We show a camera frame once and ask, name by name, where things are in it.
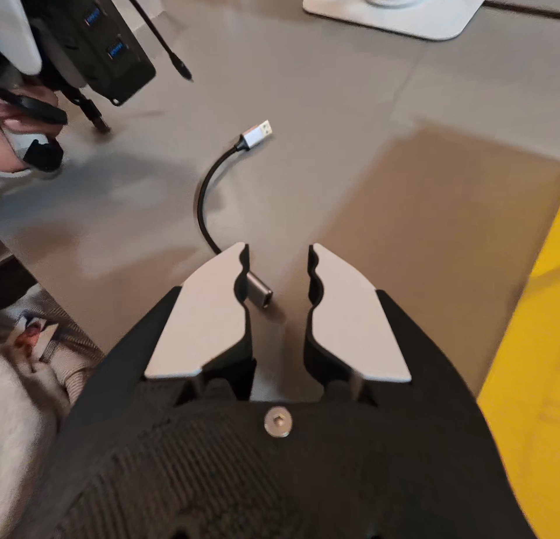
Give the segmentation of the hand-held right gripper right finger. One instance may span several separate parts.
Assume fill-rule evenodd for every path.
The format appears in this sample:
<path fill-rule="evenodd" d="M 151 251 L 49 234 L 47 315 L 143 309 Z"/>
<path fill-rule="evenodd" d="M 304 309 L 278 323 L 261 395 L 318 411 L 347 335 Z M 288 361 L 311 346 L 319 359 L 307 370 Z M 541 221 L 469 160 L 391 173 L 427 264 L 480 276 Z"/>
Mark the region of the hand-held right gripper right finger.
<path fill-rule="evenodd" d="M 412 380 L 376 287 L 319 243 L 309 247 L 304 366 L 320 383 Z"/>

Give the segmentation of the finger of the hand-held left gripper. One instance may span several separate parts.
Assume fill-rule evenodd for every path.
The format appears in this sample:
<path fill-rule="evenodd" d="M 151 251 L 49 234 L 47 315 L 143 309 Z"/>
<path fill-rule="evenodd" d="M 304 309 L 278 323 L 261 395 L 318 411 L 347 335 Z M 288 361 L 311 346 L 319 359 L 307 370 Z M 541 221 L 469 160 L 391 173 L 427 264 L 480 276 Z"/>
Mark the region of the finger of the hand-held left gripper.
<path fill-rule="evenodd" d="M 40 73 L 42 59 L 21 0 L 1 0 L 1 54 L 20 73 Z"/>

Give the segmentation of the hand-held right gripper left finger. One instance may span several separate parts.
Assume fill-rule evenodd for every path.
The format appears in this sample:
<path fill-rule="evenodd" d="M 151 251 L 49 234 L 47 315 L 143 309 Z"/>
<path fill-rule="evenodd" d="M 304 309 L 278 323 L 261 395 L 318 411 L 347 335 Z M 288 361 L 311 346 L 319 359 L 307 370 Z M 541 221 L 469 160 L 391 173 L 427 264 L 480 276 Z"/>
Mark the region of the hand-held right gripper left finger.
<path fill-rule="evenodd" d="M 198 376 L 249 335 L 248 250 L 237 242 L 184 281 L 144 371 L 146 379 Z"/>

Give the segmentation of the black USB hub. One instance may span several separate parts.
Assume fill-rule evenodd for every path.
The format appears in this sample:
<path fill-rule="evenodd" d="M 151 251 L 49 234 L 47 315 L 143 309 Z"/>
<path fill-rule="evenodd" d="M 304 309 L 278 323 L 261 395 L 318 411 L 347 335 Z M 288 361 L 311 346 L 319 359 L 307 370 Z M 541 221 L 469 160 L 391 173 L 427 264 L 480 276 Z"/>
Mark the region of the black USB hub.
<path fill-rule="evenodd" d="M 41 81 L 54 90 L 86 86 L 121 106 L 156 69 L 112 0 L 22 0 L 42 59 Z"/>

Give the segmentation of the person's left hand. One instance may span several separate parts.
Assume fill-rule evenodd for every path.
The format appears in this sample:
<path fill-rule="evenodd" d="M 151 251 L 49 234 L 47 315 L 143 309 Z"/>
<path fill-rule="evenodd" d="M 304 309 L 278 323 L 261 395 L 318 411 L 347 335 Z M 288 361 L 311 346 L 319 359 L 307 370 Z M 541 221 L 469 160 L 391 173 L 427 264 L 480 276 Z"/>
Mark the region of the person's left hand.
<path fill-rule="evenodd" d="M 47 124 L 28 117 L 12 105 L 1 102 L 1 129 L 17 135 L 43 135 L 47 138 L 59 136 L 62 125 Z M 1 173 L 15 173 L 25 169 L 24 163 L 17 157 L 10 142 L 1 132 Z"/>

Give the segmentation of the yellow plastic bin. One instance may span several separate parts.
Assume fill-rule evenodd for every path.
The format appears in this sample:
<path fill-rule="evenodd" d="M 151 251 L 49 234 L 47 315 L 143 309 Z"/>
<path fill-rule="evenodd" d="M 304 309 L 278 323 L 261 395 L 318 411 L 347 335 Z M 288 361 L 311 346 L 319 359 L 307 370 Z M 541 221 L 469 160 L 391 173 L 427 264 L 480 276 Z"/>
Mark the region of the yellow plastic bin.
<path fill-rule="evenodd" d="M 538 538 L 559 538 L 559 213 L 478 396 Z"/>

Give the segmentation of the person's grey sweatshirt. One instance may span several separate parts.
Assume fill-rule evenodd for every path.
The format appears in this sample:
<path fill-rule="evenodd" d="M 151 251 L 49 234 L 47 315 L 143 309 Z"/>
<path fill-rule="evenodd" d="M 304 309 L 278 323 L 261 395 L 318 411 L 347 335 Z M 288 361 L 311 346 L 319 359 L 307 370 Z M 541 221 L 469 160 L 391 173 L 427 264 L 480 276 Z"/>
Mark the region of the person's grey sweatshirt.
<path fill-rule="evenodd" d="M 35 373 L 15 364 L 8 345 L 22 314 L 59 324 Z M 20 520 L 57 434 L 105 356 L 38 284 L 1 309 L 1 538 Z"/>

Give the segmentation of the white document stand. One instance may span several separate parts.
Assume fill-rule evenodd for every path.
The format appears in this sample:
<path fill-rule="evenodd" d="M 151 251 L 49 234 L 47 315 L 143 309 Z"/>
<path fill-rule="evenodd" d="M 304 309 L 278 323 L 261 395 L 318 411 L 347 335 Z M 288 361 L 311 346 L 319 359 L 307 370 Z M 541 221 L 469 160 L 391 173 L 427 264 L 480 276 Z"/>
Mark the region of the white document stand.
<path fill-rule="evenodd" d="M 459 36 L 485 0 L 303 0 L 305 12 L 428 41 Z"/>

